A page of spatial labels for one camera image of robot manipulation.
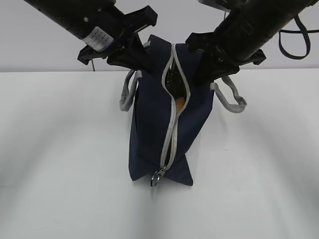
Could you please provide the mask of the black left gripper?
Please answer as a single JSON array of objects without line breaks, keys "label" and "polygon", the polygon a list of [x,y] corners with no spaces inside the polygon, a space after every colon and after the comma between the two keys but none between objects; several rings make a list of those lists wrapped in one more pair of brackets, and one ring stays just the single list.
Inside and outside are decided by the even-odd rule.
[{"label": "black left gripper", "polygon": [[80,50],[78,60],[87,65],[89,61],[102,58],[109,65],[151,73],[155,64],[146,52],[139,32],[155,26],[158,14],[150,7],[123,14],[115,6],[97,9],[97,22],[83,39],[86,46]]}]

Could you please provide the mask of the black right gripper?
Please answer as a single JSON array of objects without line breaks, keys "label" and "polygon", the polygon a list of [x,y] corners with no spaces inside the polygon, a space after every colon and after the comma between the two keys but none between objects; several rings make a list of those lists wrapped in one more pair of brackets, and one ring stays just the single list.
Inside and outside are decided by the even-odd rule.
[{"label": "black right gripper", "polygon": [[266,56],[259,49],[246,60],[236,60],[230,56],[218,43],[214,32],[191,33],[185,43],[190,52],[202,51],[202,55],[193,75],[195,84],[212,82],[224,76],[237,74],[239,66],[253,63],[260,65]]}]

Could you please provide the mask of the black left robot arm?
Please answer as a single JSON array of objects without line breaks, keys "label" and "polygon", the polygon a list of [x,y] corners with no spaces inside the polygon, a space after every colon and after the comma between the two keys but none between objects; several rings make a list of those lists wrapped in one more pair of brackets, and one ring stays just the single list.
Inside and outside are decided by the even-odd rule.
[{"label": "black left robot arm", "polygon": [[140,31],[157,23],[158,15],[149,5],[124,14],[114,0],[28,0],[27,3],[86,44],[77,58],[83,64],[101,58],[109,65],[135,71],[154,69],[139,37]]}]

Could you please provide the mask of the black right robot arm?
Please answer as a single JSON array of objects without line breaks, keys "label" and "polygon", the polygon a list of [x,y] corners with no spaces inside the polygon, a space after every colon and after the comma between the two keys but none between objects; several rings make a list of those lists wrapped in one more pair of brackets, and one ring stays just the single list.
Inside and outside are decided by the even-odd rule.
[{"label": "black right robot arm", "polygon": [[317,1],[202,0],[200,3],[229,15],[213,32],[192,33],[186,40],[189,51],[202,51],[192,77],[198,84],[236,74],[242,65],[261,64],[266,59],[262,46],[292,19],[309,43],[308,31],[298,15]]}]

